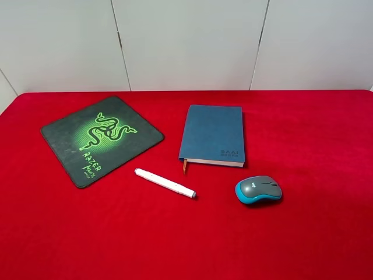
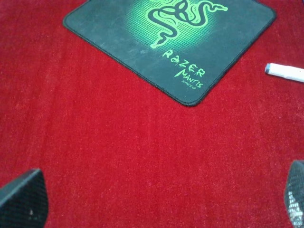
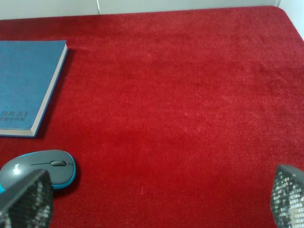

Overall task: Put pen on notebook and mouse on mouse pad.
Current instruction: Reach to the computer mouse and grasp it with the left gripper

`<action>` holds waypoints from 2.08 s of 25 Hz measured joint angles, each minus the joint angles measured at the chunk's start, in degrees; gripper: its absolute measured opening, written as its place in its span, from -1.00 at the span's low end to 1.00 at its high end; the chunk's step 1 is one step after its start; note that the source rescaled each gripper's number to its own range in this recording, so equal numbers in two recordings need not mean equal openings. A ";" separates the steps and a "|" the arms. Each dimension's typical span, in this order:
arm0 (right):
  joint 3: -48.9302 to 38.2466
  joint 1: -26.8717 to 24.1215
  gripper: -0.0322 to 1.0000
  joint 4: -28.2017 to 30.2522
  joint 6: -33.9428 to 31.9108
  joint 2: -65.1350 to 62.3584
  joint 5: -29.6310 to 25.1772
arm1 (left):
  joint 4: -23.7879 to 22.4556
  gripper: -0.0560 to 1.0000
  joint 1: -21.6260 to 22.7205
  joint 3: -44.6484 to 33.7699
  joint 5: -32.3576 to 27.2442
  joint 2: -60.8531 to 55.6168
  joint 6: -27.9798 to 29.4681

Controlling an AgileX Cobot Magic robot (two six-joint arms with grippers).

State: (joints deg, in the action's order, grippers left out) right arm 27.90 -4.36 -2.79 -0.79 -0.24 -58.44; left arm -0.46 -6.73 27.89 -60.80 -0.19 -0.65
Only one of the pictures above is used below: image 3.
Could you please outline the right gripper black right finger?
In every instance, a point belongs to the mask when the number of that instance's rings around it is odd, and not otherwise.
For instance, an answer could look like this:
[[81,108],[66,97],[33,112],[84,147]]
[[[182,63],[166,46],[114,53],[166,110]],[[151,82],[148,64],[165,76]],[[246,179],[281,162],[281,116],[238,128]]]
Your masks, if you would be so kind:
[[270,208],[278,228],[304,226],[304,172],[278,165],[270,197]]

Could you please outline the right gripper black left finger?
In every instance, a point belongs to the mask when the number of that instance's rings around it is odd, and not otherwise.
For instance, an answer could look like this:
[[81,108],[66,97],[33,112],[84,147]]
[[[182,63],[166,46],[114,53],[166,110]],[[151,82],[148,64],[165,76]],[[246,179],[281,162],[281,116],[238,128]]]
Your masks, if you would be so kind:
[[48,228],[53,187],[47,170],[35,170],[0,194],[2,228]]

